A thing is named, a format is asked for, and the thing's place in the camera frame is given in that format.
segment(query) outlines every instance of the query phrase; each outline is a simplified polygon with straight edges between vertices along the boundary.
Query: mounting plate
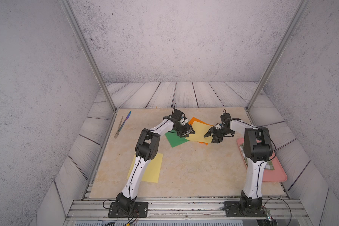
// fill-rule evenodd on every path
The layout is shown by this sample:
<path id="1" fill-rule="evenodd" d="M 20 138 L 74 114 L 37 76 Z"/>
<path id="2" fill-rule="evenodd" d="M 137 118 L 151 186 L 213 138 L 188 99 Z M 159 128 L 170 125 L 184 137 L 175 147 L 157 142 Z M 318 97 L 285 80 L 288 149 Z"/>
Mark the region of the mounting plate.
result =
<path id="1" fill-rule="evenodd" d="M 139 218 L 147 217 L 148 202 L 135 202 L 134 208 L 138 211 Z M 136 212 L 134 212 L 134 215 L 132 214 L 128 216 L 126 212 L 124 212 L 123 210 L 119 208 L 119 204 L 117 202 L 112 202 L 109 208 L 108 217 L 109 218 L 126 218 L 126 217 L 136 218 L 137 216 L 136 216 Z"/>
<path id="2" fill-rule="evenodd" d="M 252 210 L 241 212 L 239 209 L 239 202 L 223 202 L 226 217 L 267 217 L 264 210 Z"/>

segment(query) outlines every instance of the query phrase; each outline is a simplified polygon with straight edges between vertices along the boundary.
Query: orange paper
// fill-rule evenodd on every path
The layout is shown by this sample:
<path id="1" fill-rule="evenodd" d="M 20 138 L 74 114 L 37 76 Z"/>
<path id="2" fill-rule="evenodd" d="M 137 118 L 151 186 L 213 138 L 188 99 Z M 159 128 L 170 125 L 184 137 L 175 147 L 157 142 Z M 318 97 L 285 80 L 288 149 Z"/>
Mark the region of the orange paper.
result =
<path id="1" fill-rule="evenodd" d="M 192 117 L 192 119 L 188 122 L 189 125 L 192 125 L 194 121 L 197 121 L 199 123 L 203 123 L 203 124 L 206 124 L 206 125 L 211 125 L 211 124 L 207 124 L 206 122 L 203 122 L 199 119 L 196 119 L 195 117 Z"/>

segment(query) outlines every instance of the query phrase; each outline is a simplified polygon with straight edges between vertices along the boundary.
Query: pink tray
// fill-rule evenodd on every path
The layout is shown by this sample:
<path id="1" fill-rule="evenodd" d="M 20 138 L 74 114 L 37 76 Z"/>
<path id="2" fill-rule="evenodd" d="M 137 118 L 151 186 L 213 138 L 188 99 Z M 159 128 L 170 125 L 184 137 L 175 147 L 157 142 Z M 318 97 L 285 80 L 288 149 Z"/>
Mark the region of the pink tray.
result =
<path id="1" fill-rule="evenodd" d="M 241 152 L 241 148 L 240 145 L 244 144 L 244 138 L 238 138 L 237 139 L 237 145 L 239 147 L 239 151 L 241 153 L 241 157 L 242 157 L 242 152 Z M 286 181 L 287 180 L 287 176 L 286 173 L 284 171 L 284 169 L 282 168 L 278 157 L 275 157 L 273 160 L 271 160 L 274 166 L 274 170 L 268 170 L 265 169 L 264 173 L 263 173 L 263 178 L 262 178 L 262 182 L 282 182 L 282 181 Z"/>

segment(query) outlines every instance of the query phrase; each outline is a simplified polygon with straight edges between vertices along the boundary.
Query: green paper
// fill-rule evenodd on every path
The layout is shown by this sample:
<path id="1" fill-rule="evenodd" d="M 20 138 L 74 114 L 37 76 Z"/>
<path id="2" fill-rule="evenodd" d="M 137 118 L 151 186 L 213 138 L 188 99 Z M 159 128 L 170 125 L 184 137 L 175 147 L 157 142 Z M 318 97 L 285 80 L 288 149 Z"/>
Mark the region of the green paper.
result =
<path id="1" fill-rule="evenodd" d="M 185 142 L 188 142 L 189 140 L 186 140 L 184 137 L 177 136 L 176 130 L 172 130 L 171 132 L 167 132 L 165 135 L 169 141 L 169 144 L 171 147 L 176 147 L 180 144 L 183 144 Z"/>

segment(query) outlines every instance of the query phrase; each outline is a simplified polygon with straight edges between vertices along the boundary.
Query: yellow paper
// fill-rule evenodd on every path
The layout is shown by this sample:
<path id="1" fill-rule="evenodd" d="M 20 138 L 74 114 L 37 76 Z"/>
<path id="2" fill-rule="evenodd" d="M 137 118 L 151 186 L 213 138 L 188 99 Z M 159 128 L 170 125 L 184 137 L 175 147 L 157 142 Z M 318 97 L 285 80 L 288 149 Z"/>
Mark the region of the yellow paper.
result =
<path id="1" fill-rule="evenodd" d="M 148 164 L 145 173 L 143 174 L 142 181 L 158 183 L 159 171 L 161 170 L 163 154 L 157 153 L 156 157 Z M 127 179 L 131 175 L 134 162 L 136 161 L 136 155 L 133 158 L 131 168 L 129 169 Z"/>
<path id="2" fill-rule="evenodd" d="M 212 136 L 203 137 L 211 127 L 212 125 L 206 125 L 198 121 L 194 121 L 192 124 L 192 128 L 196 134 L 190 134 L 190 136 L 186 137 L 186 139 L 192 140 L 192 141 L 204 142 L 204 143 L 211 143 Z"/>

